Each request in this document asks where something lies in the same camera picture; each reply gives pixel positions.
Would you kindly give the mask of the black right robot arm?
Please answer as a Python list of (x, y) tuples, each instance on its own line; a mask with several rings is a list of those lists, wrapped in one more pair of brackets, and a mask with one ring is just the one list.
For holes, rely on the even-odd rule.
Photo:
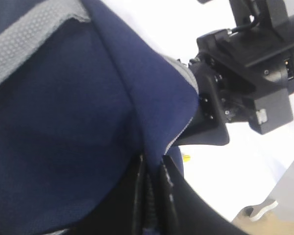
[(294, 15), (282, 0), (232, 0), (236, 27), (197, 38), (199, 107), (175, 145), (226, 145), (227, 123), (264, 135), (293, 120)]

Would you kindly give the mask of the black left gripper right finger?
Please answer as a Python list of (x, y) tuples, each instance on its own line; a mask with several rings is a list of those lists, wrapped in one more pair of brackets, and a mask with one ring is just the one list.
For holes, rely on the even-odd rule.
[(245, 235), (210, 206), (186, 182), (170, 156), (159, 171), (161, 225), (165, 235)]

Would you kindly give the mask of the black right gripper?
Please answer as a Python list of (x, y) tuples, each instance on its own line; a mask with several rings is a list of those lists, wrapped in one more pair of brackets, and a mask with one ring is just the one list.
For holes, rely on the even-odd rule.
[(196, 42), (198, 54), (191, 70), (198, 84), (199, 107), (175, 145), (227, 145), (227, 123), (247, 122), (264, 135), (293, 121), (287, 88), (231, 55), (226, 30), (198, 37)]

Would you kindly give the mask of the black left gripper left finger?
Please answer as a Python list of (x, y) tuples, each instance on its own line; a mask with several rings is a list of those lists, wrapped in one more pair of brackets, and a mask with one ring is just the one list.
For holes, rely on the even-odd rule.
[(110, 193), (71, 229), (72, 235), (140, 235), (146, 163), (132, 158)]

